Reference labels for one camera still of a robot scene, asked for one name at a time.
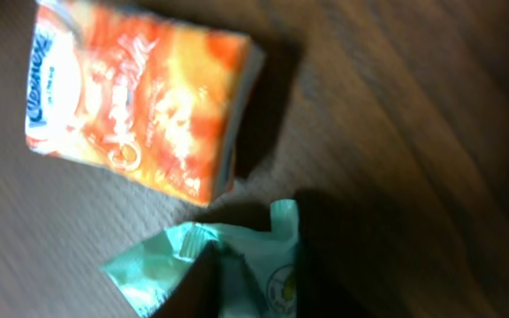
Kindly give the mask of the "small orange snack box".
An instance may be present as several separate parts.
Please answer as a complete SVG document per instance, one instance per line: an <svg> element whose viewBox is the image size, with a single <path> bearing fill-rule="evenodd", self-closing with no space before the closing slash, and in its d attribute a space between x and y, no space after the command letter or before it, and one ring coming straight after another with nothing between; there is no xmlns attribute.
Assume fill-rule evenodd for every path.
<svg viewBox="0 0 509 318"><path fill-rule="evenodd" d="M40 1L27 146L206 206L232 188L264 59L247 34L101 1Z"/></svg>

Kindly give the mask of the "teal white snack packet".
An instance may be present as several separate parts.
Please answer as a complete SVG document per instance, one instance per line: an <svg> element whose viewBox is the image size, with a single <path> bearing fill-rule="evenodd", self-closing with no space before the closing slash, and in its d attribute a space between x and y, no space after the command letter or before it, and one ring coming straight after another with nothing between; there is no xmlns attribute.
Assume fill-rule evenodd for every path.
<svg viewBox="0 0 509 318"><path fill-rule="evenodd" d="M219 254L222 317L294 317L299 245L296 201L270 205L270 230L186 222L165 229L103 264L139 317L149 317L183 282L206 247Z"/></svg>

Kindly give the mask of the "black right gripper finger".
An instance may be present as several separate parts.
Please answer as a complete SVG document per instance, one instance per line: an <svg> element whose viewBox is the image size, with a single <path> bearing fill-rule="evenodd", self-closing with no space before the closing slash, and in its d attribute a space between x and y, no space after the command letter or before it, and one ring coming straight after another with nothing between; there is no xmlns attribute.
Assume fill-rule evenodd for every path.
<svg viewBox="0 0 509 318"><path fill-rule="evenodd" d="M151 318L217 318L219 252L208 243L171 296Z"/></svg>

